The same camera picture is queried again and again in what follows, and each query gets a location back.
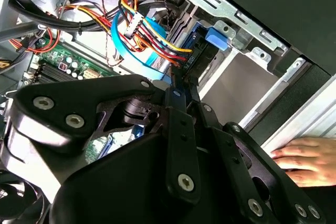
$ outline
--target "silver bolt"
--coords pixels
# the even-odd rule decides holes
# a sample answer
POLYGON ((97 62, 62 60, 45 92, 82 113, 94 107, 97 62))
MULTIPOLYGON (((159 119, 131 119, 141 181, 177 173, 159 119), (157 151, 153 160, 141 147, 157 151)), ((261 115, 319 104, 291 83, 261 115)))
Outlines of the silver bolt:
POLYGON ((304 210, 303 207, 301 207, 299 204, 295 204, 296 211, 302 216, 302 217, 307 217, 307 213, 304 210))
POLYGON ((46 43, 46 40, 41 38, 38 40, 38 43, 44 45, 46 43))
POLYGON ((79 129, 84 126, 84 119, 80 115, 68 115, 65 118, 66 123, 73 128, 79 129))
POLYGON ((212 110, 209 105, 204 105, 203 107, 205 108, 207 112, 211 112, 212 110))
POLYGON ((178 97, 180 97, 181 96, 181 94, 180 93, 178 93, 177 91, 174 91, 173 92, 176 96, 178 96, 178 97))
POLYGON ((263 211, 261 205, 255 199, 248 200, 248 206, 250 207, 251 211, 258 217, 263 216, 263 211))
POLYGON ((240 132, 240 128, 237 125, 233 125, 232 128, 236 131, 236 132, 240 132))
POLYGON ((297 61, 297 62, 294 63, 294 67, 295 67, 295 68, 298 68, 298 67, 301 66, 301 64, 302 64, 301 61, 297 61))
POLYGON ((145 82, 145 81, 142 81, 142 82, 141 82, 141 85, 143 85, 143 86, 146 87, 146 88, 149 88, 149 87, 150 87, 150 85, 149 85, 147 82, 145 82))
POLYGON ((193 180, 186 174, 180 174, 177 178, 179 186, 185 191, 194 190, 194 182, 193 180))
POLYGON ((55 106, 55 103, 48 97, 37 97, 33 100, 33 105, 40 110, 50 110, 55 106))
POLYGON ((321 218, 319 212, 317 212, 316 209, 315 209, 314 207, 312 207, 312 206, 308 206, 308 209, 309 209, 309 211, 312 213, 312 215, 314 215, 315 218, 317 218, 317 219, 320 219, 320 218, 321 218))

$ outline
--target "screw hole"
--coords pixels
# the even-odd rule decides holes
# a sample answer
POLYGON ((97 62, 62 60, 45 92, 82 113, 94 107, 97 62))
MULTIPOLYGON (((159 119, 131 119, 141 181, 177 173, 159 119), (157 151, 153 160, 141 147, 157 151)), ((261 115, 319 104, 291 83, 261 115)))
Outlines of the screw hole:
POLYGON ((187 138, 185 135, 181 135, 180 137, 181 137, 181 139, 182 139, 183 141, 185 141, 185 142, 188 140, 188 138, 187 138))
POLYGON ((74 124, 79 124, 80 123, 80 121, 77 118, 71 118, 70 121, 71 121, 71 123, 74 123, 74 124))
POLYGON ((41 105, 44 105, 44 106, 48 106, 49 105, 49 102, 44 101, 44 100, 41 100, 38 103, 41 104, 41 105))
POLYGON ((233 162, 235 162, 237 165, 240 164, 240 162, 239 162, 239 160, 238 160, 237 158, 233 157, 232 160, 233 160, 233 162))
POLYGON ((154 121, 154 120, 158 119, 159 116, 160 116, 160 115, 159 115, 157 112, 152 112, 152 113, 149 114, 148 119, 149 119, 150 121, 154 121))

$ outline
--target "yellow wire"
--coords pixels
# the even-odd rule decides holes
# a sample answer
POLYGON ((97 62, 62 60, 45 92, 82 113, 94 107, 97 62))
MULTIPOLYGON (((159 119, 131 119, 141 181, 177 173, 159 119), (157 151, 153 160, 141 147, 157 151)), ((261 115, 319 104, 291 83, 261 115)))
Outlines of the yellow wire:
POLYGON ((108 33, 110 33, 111 31, 110 31, 110 29, 109 28, 107 28, 106 27, 106 25, 103 23, 103 22, 101 22, 95 15, 93 15, 92 13, 90 13, 88 10, 86 10, 85 8, 83 8, 83 7, 78 7, 78 6, 76 6, 76 5, 68 5, 68 6, 66 6, 66 7, 70 7, 70 8, 73 8, 73 9, 79 9, 79 10, 81 10, 81 11, 83 11, 83 12, 85 12, 85 13, 87 13, 90 17, 92 17, 95 21, 97 21, 108 33))
POLYGON ((6 68, 8 67, 10 64, 8 62, 2 62, 0 61, 0 68, 6 68))
MULTIPOLYGON (((131 8, 128 4, 125 3, 124 0, 121 0, 121 4, 130 12, 136 13, 136 11, 131 8)), ((143 22, 145 23, 146 27, 152 32, 154 33, 157 38, 159 40, 161 40, 162 42, 166 43, 169 47, 171 47, 172 49, 174 49, 175 51, 179 51, 179 52, 192 52, 192 50, 190 49, 183 49, 183 48, 179 48, 179 47, 175 47, 173 44, 171 44, 170 42, 168 42, 167 40, 165 40, 160 34, 158 34, 154 28, 149 24, 149 22, 144 18, 143 22)))

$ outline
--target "capacitor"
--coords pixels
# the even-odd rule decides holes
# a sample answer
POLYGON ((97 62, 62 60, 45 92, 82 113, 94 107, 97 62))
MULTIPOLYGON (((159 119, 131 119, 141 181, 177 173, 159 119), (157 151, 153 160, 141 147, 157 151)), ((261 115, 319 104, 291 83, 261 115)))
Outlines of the capacitor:
POLYGON ((73 57, 72 56, 68 56, 67 58, 65 58, 65 61, 67 62, 67 63, 72 63, 72 61, 73 61, 74 59, 73 59, 73 57))
POLYGON ((73 68, 78 68, 79 67, 79 62, 75 60, 73 63, 71 63, 71 66, 73 68))
POLYGON ((79 70, 75 70, 74 72, 72 72, 71 76, 74 77, 74 78, 77 78, 80 74, 80 71, 79 70))
POLYGON ((74 71, 73 68, 68 68, 67 71, 66 71, 66 73, 67 73, 67 74, 72 74, 73 71, 74 71))

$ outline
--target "blue plastic tab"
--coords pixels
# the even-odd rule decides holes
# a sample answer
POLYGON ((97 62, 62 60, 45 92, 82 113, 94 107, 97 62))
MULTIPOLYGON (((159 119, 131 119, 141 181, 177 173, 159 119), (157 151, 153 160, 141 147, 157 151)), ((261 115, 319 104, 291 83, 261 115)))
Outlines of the blue plastic tab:
POLYGON ((205 36, 206 41, 218 47, 220 50, 228 48, 227 37, 218 32, 215 28, 211 27, 205 36))

